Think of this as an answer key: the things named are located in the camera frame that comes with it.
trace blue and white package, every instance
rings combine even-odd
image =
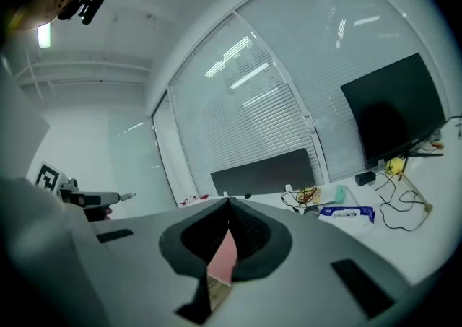
[[[349,235],[361,235],[372,229],[375,210],[370,206],[328,206],[321,209],[318,219]]]

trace white pipe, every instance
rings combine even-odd
[[[141,70],[141,71],[151,71],[150,68],[146,68],[145,66],[137,66],[131,64],[119,64],[119,63],[110,63],[107,61],[49,61],[48,63],[34,63],[32,67],[39,67],[39,66],[72,66],[72,65],[101,65],[101,66],[114,66],[116,68],[125,68],[125,69],[134,69],[134,70]],[[18,74],[16,74],[15,78],[18,79],[22,76],[29,68],[32,69],[30,66],[26,66],[23,70],[21,70]]]
[[[32,79],[33,79],[34,84],[35,84],[35,88],[37,89],[37,92],[38,92],[38,95],[40,96],[40,99],[43,101],[42,92],[40,91],[37,80],[35,79],[34,69],[32,69],[32,64],[30,63],[29,51],[27,51],[27,49],[26,49],[26,57],[27,57],[27,63],[29,64],[30,73],[32,74]]]

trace ceiling beam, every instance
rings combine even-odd
[[[22,76],[27,70],[32,68],[41,68],[45,66],[107,66],[107,67],[115,67],[115,68],[122,68],[122,69],[133,69],[139,71],[146,71],[150,72],[151,69],[145,66],[138,66],[138,65],[131,65],[131,64],[120,64],[120,63],[111,63],[109,61],[47,61],[43,63],[34,63],[31,65],[25,66],[21,71],[19,71],[15,78],[18,79]]]
[[[38,86],[37,79],[35,78],[34,69],[32,69],[32,64],[30,63],[29,51],[27,51],[27,49],[26,49],[26,57],[27,57],[27,67],[30,69],[30,74],[31,74],[30,78],[32,80],[32,83],[35,84],[35,88],[37,90],[38,95],[40,96],[40,99],[43,101],[42,92],[40,91],[40,87]]]
[[[106,71],[101,71],[95,73],[93,71],[68,71],[62,74],[46,74],[43,76],[35,78],[32,77],[18,79],[17,83],[19,86],[24,86],[26,84],[32,84],[34,82],[40,83],[45,82],[49,84],[63,83],[63,82],[117,82],[117,83],[130,83],[130,84],[145,84],[147,80],[147,75],[145,77],[141,76],[126,76],[123,74],[114,74]]]

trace white wall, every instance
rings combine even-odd
[[[168,95],[154,114],[154,125],[165,172],[175,200],[180,203],[191,195],[197,195],[197,190],[181,146]]]
[[[144,88],[135,85],[71,84],[25,92],[50,124],[30,166],[32,180],[42,161],[76,178],[82,191],[135,192],[114,204],[113,219],[175,209],[155,146],[152,123],[143,112]],[[143,123],[130,131],[129,128]]]
[[[25,177],[48,129],[14,80],[0,69],[0,175]]]
[[[201,39],[233,9],[247,0],[198,0],[195,9],[184,15],[180,38],[168,56],[154,60],[153,72],[146,86],[146,114],[151,115],[167,89],[168,82]]]

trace fluorescent light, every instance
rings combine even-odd
[[[376,20],[379,20],[379,19],[380,19],[380,15],[378,15],[376,17],[370,17],[370,18],[366,18],[366,19],[357,20],[356,22],[353,23],[353,25],[356,26],[356,25],[371,23],[371,22],[375,22]]]
[[[143,124],[144,124],[144,122],[138,123],[138,124],[136,124],[135,126],[129,128],[129,129],[127,129],[127,131],[131,131],[132,129],[135,129],[136,127],[142,126]]]
[[[225,68],[225,64],[231,60],[232,58],[237,58],[239,56],[239,52],[247,47],[251,47],[253,44],[252,40],[249,37],[244,37],[238,43],[236,43],[233,47],[231,47],[228,51],[223,54],[223,60],[217,61],[212,68],[210,68],[205,76],[208,78],[212,78],[218,71],[221,71]]]
[[[44,24],[37,28],[38,36],[38,47],[48,48],[51,46],[51,34],[50,34],[51,24]]]
[[[257,101],[261,100],[262,98],[264,98],[264,97],[266,97],[266,96],[268,96],[268,95],[270,95],[272,93],[275,93],[276,91],[277,91],[277,87],[273,88],[271,91],[268,91],[267,93],[263,93],[260,96],[253,97],[249,101],[246,101],[245,103],[243,103],[243,107],[246,108],[247,106],[252,105],[253,103],[256,103]]]
[[[230,87],[230,89],[233,90],[235,88],[238,88],[242,83],[247,82],[250,78],[256,76],[258,73],[268,68],[268,66],[269,66],[268,63],[261,64],[257,69],[252,70],[249,74],[245,75],[244,77],[239,79],[236,83],[234,83]]]

